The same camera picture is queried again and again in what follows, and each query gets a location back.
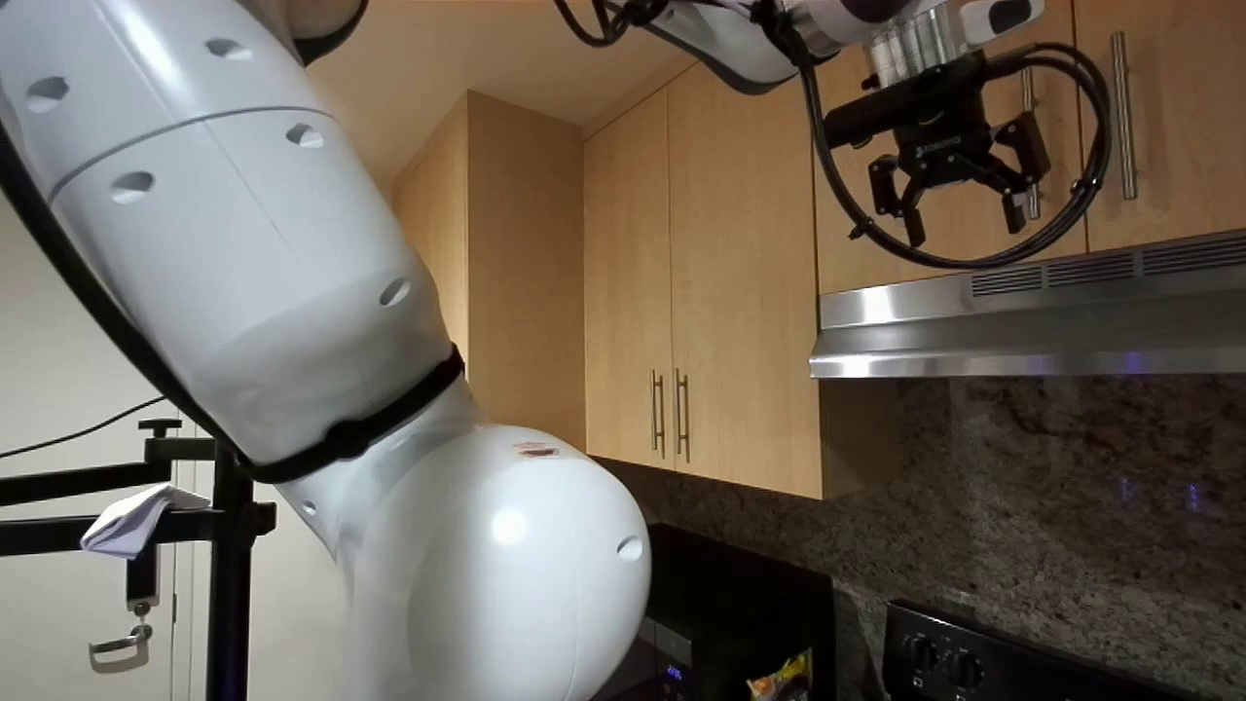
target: range hood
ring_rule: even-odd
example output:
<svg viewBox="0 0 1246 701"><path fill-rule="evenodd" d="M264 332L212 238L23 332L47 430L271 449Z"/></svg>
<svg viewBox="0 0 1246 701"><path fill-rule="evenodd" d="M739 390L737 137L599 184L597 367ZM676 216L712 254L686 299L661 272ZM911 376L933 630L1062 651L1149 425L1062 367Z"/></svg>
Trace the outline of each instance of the range hood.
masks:
<svg viewBox="0 0 1246 701"><path fill-rule="evenodd" d="M1246 230L822 294L811 368L1246 375Z"/></svg>

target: ceiling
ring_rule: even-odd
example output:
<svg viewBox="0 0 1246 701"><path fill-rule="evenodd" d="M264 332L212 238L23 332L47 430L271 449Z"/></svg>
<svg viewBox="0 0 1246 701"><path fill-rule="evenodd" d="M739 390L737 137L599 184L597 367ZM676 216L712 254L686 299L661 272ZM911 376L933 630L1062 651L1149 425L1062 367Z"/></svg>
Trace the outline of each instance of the ceiling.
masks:
<svg viewBox="0 0 1246 701"><path fill-rule="evenodd" d="M467 88L590 128L681 64L647 32L584 46L551 0L371 0L312 72L385 185Z"/></svg>

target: cable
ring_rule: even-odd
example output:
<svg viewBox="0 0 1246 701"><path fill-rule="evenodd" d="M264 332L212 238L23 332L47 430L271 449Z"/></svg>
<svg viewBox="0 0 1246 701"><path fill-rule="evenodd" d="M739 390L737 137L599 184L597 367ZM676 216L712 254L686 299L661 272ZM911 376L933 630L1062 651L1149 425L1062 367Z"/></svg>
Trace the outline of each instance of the cable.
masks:
<svg viewBox="0 0 1246 701"><path fill-rule="evenodd" d="M1052 215L1046 225L1034 230L1033 238L1024 238L1020 245L988 254L988 258L956 259L956 258L911 250L865 215L865 207L853 197L853 189L846 185L846 177L828 154L824 128L822 128L822 88L817 88L812 64L796 60L805 108L811 108L812 150L817 150L817 163L822 163L822 175L824 175L833 197L853 216L853 238L865 233L866 241L877 241L892 258L902 258L902 259L914 259L926 267L1004 267L1004 263L1029 259L1033 254L1053 245L1091 208L1095 194L1101 189L1101 177L1109 168L1109 95L1104 95L1109 88L1104 88L1104 76L1097 72L1097 64L1082 49L1062 46L1062 41L1034 41L1029 49L1004 54L995 60L988 60L988 76L1004 76L1004 72L1017 72L1029 64L1060 70L1091 95L1097 128L1091 138L1082 177L1075 184L1069 202L1060 215Z"/></svg>
<svg viewBox="0 0 1246 701"><path fill-rule="evenodd" d="M590 0L590 15L597 15L597 33L576 18L576 12L567 6L567 0L551 0L556 15L572 28L572 33L589 46L609 46L628 33L630 23L650 23L659 18L668 0Z"/></svg>
<svg viewBox="0 0 1246 701"><path fill-rule="evenodd" d="M162 398L146 398L146 401L140 401L140 404L132 404L132 410L123 410L123 412L112 412L112 417L105 417L105 421L98 421L98 425L77 427L77 430L64 430L64 434L54 434L54 441L40 441L40 445L23 445L23 449L6 449L6 451L0 451L0 458L15 458L15 455L32 455L32 451L47 451L47 449L83 441L83 434L101 430L101 427L108 427L108 425L115 425L115 421L146 410L146 404L159 404L159 401L162 401Z"/></svg>

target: upper cabinet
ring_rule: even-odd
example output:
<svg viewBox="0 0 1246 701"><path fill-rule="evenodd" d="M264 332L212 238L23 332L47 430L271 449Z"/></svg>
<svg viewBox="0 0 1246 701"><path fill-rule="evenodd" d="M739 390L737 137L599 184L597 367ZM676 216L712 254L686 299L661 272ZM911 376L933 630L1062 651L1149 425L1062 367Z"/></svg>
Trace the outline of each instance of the upper cabinet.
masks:
<svg viewBox="0 0 1246 701"><path fill-rule="evenodd" d="M489 421L584 445L581 128L467 92L395 177Z"/></svg>
<svg viewBox="0 0 1246 701"><path fill-rule="evenodd" d="M1091 245L1246 225L1243 0L1082 0L1079 46L1113 80L1116 150Z"/></svg>
<svg viewBox="0 0 1246 701"><path fill-rule="evenodd" d="M655 92L584 149L589 451L668 462L668 108Z"/></svg>
<svg viewBox="0 0 1246 701"><path fill-rule="evenodd" d="M1075 258L1091 250L1149 245L1169 238L1197 238L1246 225L1246 197L1235 185L1246 177L1246 88L1226 70L1246 58L1246 5L1236 0L1046 0L1040 23L991 41L988 54L1024 41L1075 41L1113 85L1113 168L1091 215L1040 258ZM866 64L859 49L822 64L824 106L859 95ZM1033 70L991 80L986 92L991 120L1034 108L1052 175L1042 177L1033 215L1042 221L1060 208L1082 172L1091 142L1091 108L1066 76ZM859 150L842 150L835 163L853 194L870 208L866 160L896 150L892 137L877 137ZM1001 202L986 185L943 185L921 202L931 230L926 250L950 258L981 258L1007 245ZM817 250L822 290L866 289L892 280L933 277L939 267L902 263L870 241L850 241L850 216L817 185Z"/></svg>
<svg viewBox="0 0 1246 701"><path fill-rule="evenodd" d="M811 128L796 85L668 85L673 390L691 476L822 494Z"/></svg>
<svg viewBox="0 0 1246 701"><path fill-rule="evenodd" d="M589 451L822 494L796 92L687 70L599 128L584 175Z"/></svg>

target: wall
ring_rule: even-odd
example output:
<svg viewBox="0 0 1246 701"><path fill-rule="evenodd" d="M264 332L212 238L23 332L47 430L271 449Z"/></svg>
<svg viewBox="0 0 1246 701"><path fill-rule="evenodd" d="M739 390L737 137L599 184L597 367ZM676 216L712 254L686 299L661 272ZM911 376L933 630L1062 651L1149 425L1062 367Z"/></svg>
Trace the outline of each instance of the wall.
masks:
<svg viewBox="0 0 1246 701"><path fill-rule="evenodd" d="M0 197L0 451L112 417L155 390L92 325ZM57 465L132 462L144 455L136 421L176 417L150 404L105 430L0 458L0 480ZM180 462L176 482L211 494L207 462ZM0 523L98 513L129 489L5 504ZM136 628L123 612L123 567L108 556L57 551L0 560L0 697L15 701L202 701L207 546L159 547L150 658L123 672L92 672L85 645ZM343 576L304 523L281 504L276 528L251 547L251 701L338 701Z"/></svg>
<svg viewBox="0 0 1246 701"><path fill-rule="evenodd" d="M1246 693L1246 376L889 390L905 471L833 503L620 476L650 523L828 573L870 651L905 594L1197 697Z"/></svg>

